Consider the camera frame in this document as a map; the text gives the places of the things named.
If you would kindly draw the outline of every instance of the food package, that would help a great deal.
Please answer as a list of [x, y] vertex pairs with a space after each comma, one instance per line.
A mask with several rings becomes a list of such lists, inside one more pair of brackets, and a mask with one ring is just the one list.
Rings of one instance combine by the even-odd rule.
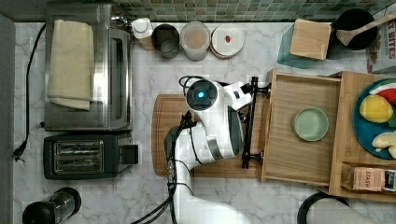
[[341, 186], [353, 190], [381, 191], [385, 187], [385, 172], [383, 169], [343, 163]]
[[396, 71], [396, 20], [378, 26], [375, 42], [367, 49], [367, 72]]
[[396, 171], [385, 171], [385, 186], [383, 189], [388, 191], [396, 191]]

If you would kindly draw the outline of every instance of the blue plate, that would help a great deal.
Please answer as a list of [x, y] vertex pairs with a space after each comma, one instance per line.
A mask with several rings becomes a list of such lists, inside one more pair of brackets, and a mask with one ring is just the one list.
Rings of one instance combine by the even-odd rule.
[[[368, 87], [364, 89], [364, 91], [361, 93], [361, 95], [358, 98], [358, 101], [355, 104], [355, 108], [353, 109], [353, 114], [352, 114], [352, 123], [353, 123], [353, 130], [355, 131], [356, 137], [358, 138], [359, 142], [364, 146], [364, 148], [369, 151], [371, 154], [382, 158], [386, 160], [393, 160], [393, 158], [390, 156], [389, 151], [384, 148], [381, 151], [377, 152], [375, 151], [375, 148], [372, 146], [373, 139], [381, 134], [381, 133], [393, 133], [396, 131], [395, 128], [390, 128], [389, 124], [386, 123], [372, 123], [365, 119], [364, 117], [361, 116], [361, 113], [359, 111], [359, 108], [361, 106], [361, 101], [363, 99], [370, 95], [370, 90], [377, 85], [378, 83], [387, 80], [387, 79], [381, 79], [378, 80]], [[396, 112], [396, 107], [395, 105], [392, 106], [393, 111]]]

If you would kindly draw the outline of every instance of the wooden cutting board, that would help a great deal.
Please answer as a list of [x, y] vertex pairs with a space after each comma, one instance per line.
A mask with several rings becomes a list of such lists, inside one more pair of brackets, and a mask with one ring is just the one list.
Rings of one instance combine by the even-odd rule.
[[[269, 100], [259, 94], [256, 101], [254, 114], [253, 135], [251, 141], [251, 154], [263, 151], [264, 125], [262, 125], [262, 112], [269, 105]], [[155, 174], [166, 176], [166, 158], [163, 148], [163, 139], [169, 130], [180, 123], [181, 115], [188, 110], [185, 97], [177, 94], [160, 94], [155, 102], [151, 124], [151, 155]], [[262, 165], [258, 161], [250, 160], [249, 169], [243, 169], [242, 151], [234, 158], [217, 161], [194, 168], [191, 175], [200, 177], [228, 177], [228, 178], [261, 178]]]

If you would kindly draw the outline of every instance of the toaster oven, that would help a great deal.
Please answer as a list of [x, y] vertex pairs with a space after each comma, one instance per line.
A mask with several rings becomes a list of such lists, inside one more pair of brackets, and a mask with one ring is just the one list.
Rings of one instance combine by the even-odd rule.
[[[94, 69], [89, 111], [56, 105], [48, 97], [56, 20], [85, 22], [92, 27]], [[126, 20], [111, 4], [48, 3], [46, 24], [45, 130], [131, 130], [133, 42]]]

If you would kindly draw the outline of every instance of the watermelon slice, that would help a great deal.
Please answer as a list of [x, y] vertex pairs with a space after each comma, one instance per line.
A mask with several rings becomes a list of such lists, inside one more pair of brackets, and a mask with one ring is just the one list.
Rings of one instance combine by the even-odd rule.
[[372, 95], [380, 95], [393, 105], [396, 105], [396, 78], [386, 79], [370, 90]]

